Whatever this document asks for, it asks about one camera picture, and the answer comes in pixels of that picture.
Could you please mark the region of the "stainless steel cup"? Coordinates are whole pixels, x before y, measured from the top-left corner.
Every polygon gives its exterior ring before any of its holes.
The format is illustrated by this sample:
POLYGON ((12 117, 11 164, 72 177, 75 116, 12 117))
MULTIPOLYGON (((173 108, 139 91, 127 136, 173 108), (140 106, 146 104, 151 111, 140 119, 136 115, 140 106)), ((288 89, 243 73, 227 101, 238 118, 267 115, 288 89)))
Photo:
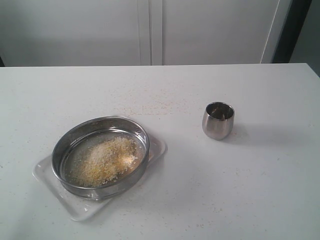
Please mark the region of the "stainless steel cup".
POLYGON ((202 130, 211 139, 225 139, 234 126, 235 110, 224 102, 212 102, 204 110, 202 130))

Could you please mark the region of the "white cabinet doors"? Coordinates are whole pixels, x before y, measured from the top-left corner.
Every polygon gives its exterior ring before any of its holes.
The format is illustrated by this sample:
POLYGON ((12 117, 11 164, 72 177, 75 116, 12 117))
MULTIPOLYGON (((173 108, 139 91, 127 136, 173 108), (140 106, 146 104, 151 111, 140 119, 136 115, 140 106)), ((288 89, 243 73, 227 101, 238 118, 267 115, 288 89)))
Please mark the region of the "white cabinet doors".
POLYGON ((8 67, 270 63, 289 0, 3 0, 8 67))

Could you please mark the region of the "round steel mesh sieve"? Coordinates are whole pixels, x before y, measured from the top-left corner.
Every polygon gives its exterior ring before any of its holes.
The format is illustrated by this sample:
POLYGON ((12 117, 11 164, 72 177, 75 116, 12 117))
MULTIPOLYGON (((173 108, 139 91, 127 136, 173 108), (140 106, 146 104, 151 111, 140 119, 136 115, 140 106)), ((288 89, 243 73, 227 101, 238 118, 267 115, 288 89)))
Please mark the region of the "round steel mesh sieve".
POLYGON ((65 133, 52 151, 51 168, 68 192, 100 201, 136 184, 146 171, 149 152, 150 138, 140 124, 105 116, 65 133))

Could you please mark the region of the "dark vertical post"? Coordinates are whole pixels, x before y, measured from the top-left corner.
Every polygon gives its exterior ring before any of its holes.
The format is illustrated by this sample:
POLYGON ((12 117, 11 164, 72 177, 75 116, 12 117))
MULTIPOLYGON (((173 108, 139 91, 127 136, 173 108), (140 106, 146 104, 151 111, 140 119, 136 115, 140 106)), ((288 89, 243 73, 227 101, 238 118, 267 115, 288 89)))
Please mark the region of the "dark vertical post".
POLYGON ((290 62, 311 3, 312 0, 291 1, 272 57, 273 64, 287 64, 290 62))

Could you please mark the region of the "white rectangular plastic tray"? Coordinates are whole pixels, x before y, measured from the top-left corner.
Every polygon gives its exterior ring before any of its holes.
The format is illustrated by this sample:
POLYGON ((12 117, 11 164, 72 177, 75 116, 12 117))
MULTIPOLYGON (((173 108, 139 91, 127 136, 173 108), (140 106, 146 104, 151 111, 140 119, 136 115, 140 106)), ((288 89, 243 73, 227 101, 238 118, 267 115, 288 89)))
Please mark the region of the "white rectangular plastic tray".
MULTIPOLYGON (((145 176, 151 165, 165 153, 167 148, 163 140, 155 136, 149 130, 145 130, 149 136, 150 150, 148 164, 141 178, 145 176)), ((90 218, 100 209, 102 209, 111 199, 124 193, 122 192, 111 198, 105 198, 101 200, 89 200, 74 195, 67 191, 54 175, 51 166, 51 157, 52 153, 50 156, 37 163, 33 168, 32 174, 38 181, 42 182, 47 187, 47 189, 58 199, 58 201, 62 204, 62 206, 74 221, 84 221, 90 218)))

